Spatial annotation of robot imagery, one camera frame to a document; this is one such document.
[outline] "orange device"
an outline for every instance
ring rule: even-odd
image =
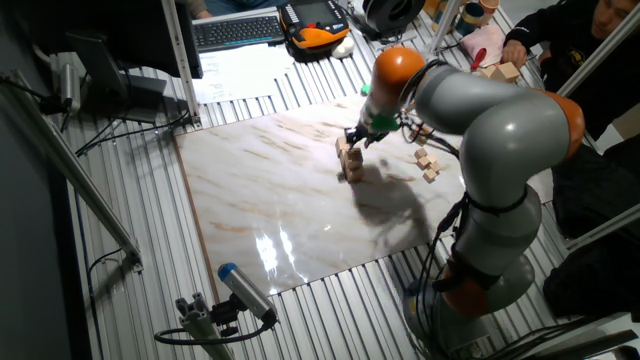
[[[279,11],[287,41],[308,52],[327,50],[349,33],[344,10],[331,0],[292,2]]]

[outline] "keyboard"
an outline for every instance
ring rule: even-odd
[[[194,30],[199,52],[284,41],[277,16],[198,24]]]

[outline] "monitor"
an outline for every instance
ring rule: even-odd
[[[81,111],[155,121],[166,81],[127,76],[148,66],[179,77],[162,0],[14,0],[34,44],[75,51],[91,76]],[[202,77],[187,0],[175,1],[191,76]]]

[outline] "aluminum grating floor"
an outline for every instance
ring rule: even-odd
[[[511,27],[501,11],[493,21],[505,31]],[[424,49],[433,35],[430,25],[428,17],[422,14],[404,35],[403,45]],[[351,36],[356,42],[352,56],[296,63],[294,72],[276,80],[278,96],[201,105],[199,128],[357,94],[362,85],[369,83],[373,62],[381,48],[379,44],[368,43],[356,31]],[[448,35],[445,45],[455,41]],[[461,68],[470,64],[470,59],[457,48],[440,56]],[[54,70],[60,62],[53,62]],[[165,79],[169,82],[165,95],[184,98],[178,79],[148,68],[131,73]],[[518,85],[541,85],[531,62]],[[184,109],[165,108],[163,114],[158,114],[157,123],[166,124],[174,118],[168,114],[181,111]],[[72,149],[78,149],[107,125],[105,119],[72,119],[64,136]],[[151,125],[117,120],[110,127],[109,132],[119,135]],[[197,129],[189,125],[177,129],[176,134],[194,130]],[[116,254],[96,266],[90,280],[96,289],[97,322],[91,312],[88,279],[81,272],[94,358],[101,358],[98,336],[105,359],[208,358],[199,347],[171,347],[153,340],[155,332],[179,327],[175,299],[190,299],[192,293],[202,292],[210,305],[214,302],[207,260],[198,239],[173,138],[153,131],[122,137],[96,147],[81,162],[127,231],[137,239],[144,264],[142,273],[134,273],[125,268],[123,256]],[[70,194],[82,268],[118,246],[84,202],[81,199],[76,202],[72,189]],[[553,210],[544,206],[538,239],[526,252],[535,265],[536,283],[520,301],[492,317],[491,337],[478,344],[483,354],[533,329],[556,324],[541,293],[543,279],[566,256],[555,229]],[[418,358],[412,346],[414,338],[401,314],[400,298],[403,289],[417,277],[423,256],[425,246],[271,296],[281,324],[274,332],[231,345],[235,356],[304,360]],[[252,316],[242,315],[237,326],[242,333],[249,333],[257,324]]]

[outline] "marble board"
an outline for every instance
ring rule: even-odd
[[[464,192],[457,160],[434,147],[429,184],[401,133],[363,150],[365,176],[341,176],[335,141],[362,97],[312,105],[176,137],[213,281],[234,262],[274,294],[428,242]],[[461,137],[444,136],[454,146]]]

